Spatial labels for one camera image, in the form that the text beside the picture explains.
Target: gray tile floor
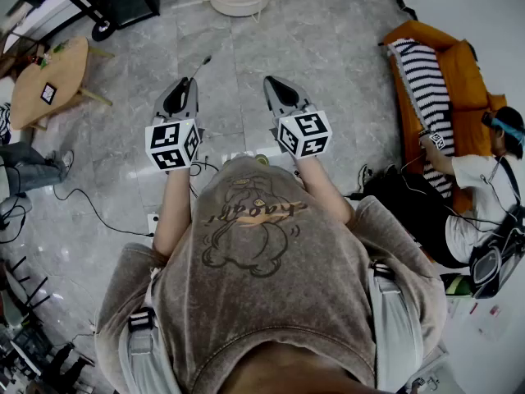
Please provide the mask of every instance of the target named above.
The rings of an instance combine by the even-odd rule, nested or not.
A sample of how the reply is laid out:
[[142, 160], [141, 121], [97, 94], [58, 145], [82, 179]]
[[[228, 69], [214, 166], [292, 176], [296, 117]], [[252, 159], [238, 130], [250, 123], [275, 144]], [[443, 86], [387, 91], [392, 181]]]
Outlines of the gray tile floor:
[[[146, 213], [162, 202], [166, 181], [144, 154], [144, 127], [156, 97], [178, 76], [197, 76], [199, 119], [206, 129], [199, 157], [220, 165], [232, 154], [264, 153], [286, 168], [293, 163], [279, 150], [268, 129], [272, 115], [263, 97], [263, 77], [285, 77], [302, 85], [326, 111], [334, 130], [320, 158], [339, 189], [355, 190], [363, 163], [400, 163], [395, 90], [383, 48], [377, 42], [408, 19], [395, 0], [271, 0], [260, 23], [230, 18], [200, 0], [162, 0], [160, 17], [140, 22], [96, 45], [116, 54], [89, 61], [87, 87], [113, 101], [95, 101], [53, 117], [34, 137], [42, 154], [73, 149], [75, 164], [57, 186], [60, 196], [79, 187], [103, 218], [120, 229], [147, 232]], [[56, 44], [75, 35], [90, 36], [84, 18], [54, 37]], [[197, 191], [209, 181], [194, 179]], [[121, 247], [148, 239], [108, 230], [82, 195], [54, 198], [50, 187], [30, 192], [34, 208], [20, 237], [2, 247], [16, 262], [27, 256], [20, 274], [49, 277], [42, 289], [50, 301], [38, 309], [55, 343], [89, 333]], [[17, 224], [0, 236], [7, 239]], [[91, 337], [78, 337], [78, 349], [94, 357]], [[112, 392], [98, 369], [83, 373], [97, 392]]]

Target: black and white striped blanket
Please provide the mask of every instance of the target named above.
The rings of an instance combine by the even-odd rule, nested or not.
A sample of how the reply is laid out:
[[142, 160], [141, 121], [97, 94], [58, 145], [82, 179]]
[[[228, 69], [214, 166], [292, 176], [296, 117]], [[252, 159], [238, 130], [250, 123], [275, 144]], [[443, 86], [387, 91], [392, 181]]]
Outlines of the black and white striped blanket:
[[[398, 39], [388, 45], [395, 56], [399, 74], [423, 129], [439, 133], [445, 141], [443, 154], [454, 156], [450, 122], [450, 98], [437, 63], [436, 51], [413, 39]], [[423, 176], [444, 199], [452, 195], [452, 180], [426, 161]]]

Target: person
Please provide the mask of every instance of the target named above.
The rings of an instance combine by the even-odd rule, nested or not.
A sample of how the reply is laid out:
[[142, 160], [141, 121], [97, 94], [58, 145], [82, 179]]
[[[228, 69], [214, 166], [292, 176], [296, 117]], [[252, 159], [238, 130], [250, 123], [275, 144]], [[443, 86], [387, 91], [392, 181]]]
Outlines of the person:
[[376, 196], [423, 249], [447, 268], [468, 266], [474, 247], [497, 229], [507, 211], [516, 204], [511, 181], [499, 157], [509, 162], [519, 192], [525, 194], [523, 137], [518, 138], [523, 134], [522, 116], [510, 107], [489, 112], [487, 116], [499, 123], [489, 130], [493, 156], [448, 157], [428, 135], [421, 138], [434, 169], [453, 176], [459, 188], [472, 191], [472, 210], [463, 216], [447, 207], [439, 192], [422, 175], [387, 173], [364, 186], [365, 195]]
[[62, 159], [52, 152], [44, 158], [26, 142], [0, 146], [0, 202], [44, 186], [54, 186], [66, 178], [73, 163], [73, 152]]
[[60, 374], [60, 369], [68, 358], [71, 351], [75, 349], [73, 343], [67, 343], [62, 347], [51, 363], [43, 370], [38, 380], [31, 381], [25, 392], [44, 393], [44, 394], [75, 394], [73, 386], [80, 376], [80, 372], [85, 365], [94, 366], [92, 360], [79, 356], [78, 360], [65, 372]]
[[119, 339], [154, 268], [162, 271], [149, 293], [182, 392], [379, 392], [367, 275], [376, 259], [410, 294], [422, 357], [434, 349], [446, 307], [430, 261], [376, 198], [354, 211], [318, 159], [296, 163], [304, 186], [284, 169], [234, 158], [193, 215], [189, 169], [170, 172], [153, 248], [123, 249], [98, 315], [98, 363], [117, 391], [135, 392]]

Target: white wall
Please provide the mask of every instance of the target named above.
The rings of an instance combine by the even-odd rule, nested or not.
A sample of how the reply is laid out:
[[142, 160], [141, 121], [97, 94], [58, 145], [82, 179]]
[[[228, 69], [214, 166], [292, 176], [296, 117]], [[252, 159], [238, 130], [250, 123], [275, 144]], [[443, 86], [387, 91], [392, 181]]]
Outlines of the white wall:
[[[487, 88], [525, 114], [525, 0], [404, 0], [428, 23], [476, 49]], [[467, 394], [513, 393], [525, 377], [525, 260], [494, 300], [447, 323], [444, 341], [454, 376]], [[477, 331], [476, 316], [493, 305], [511, 312], [497, 341]]]

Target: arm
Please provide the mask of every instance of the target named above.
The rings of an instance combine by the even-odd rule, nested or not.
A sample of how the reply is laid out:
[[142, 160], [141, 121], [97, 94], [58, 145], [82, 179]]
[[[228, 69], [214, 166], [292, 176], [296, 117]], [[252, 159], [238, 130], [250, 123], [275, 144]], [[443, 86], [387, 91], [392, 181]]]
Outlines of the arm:
[[314, 199], [345, 225], [354, 219], [354, 208], [332, 184], [317, 158], [296, 159], [295, 161], [304, 187]]
[[422, 146], [427, 150], [427, 159], [434, 169], [443, 174], [454, 176], [452, 157], [445, 156], [440, 152], [428, 135], [423, 136], [420, 141]]
[[167, 179], [153, 249], [170, 257], [190, 222], [189, 168], [177, 169]]

